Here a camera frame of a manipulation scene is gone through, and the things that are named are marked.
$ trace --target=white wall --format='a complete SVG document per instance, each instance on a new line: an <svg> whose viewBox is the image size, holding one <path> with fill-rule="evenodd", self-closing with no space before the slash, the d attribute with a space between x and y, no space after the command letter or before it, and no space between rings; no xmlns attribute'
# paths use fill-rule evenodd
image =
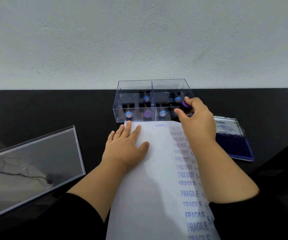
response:
<svg viewBox="0 0 288 240"><path fill-rule="evenodd" d="M288 87L288 0L0 0L0 89Z"/></svg>

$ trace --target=white paper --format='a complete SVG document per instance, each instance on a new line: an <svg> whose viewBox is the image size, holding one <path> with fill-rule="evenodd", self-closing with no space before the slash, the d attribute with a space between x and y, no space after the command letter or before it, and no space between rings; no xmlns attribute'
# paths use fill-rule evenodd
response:
<svg viewBox="0 0 288 240"><path fill-rule="evenodd" d="M181 123L133 122L132 131L138 124L136 145L150 147L118 189L106 240L220 239Z"/></svg>

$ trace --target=black table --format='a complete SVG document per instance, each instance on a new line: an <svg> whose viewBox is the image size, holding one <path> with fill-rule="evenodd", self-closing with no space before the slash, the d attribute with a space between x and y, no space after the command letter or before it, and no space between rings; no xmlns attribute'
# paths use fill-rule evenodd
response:
<svg viewBox="0 0 288 240"><path fill-rule="evenodd" d="M214 115L240 120L255 157L251 164L238 162L246 173L288 146L288 88L192 91ZM114 97L115 90L0 91L0 142L10 147L75 125L88 173L100 163L108 134L117 129ZM71 185L51 194L60 195ZM0 224L7 227L16 224L14 218L21 222L27 214L34 217L53 201L49 194L42 196L0 216Z"/></svg>

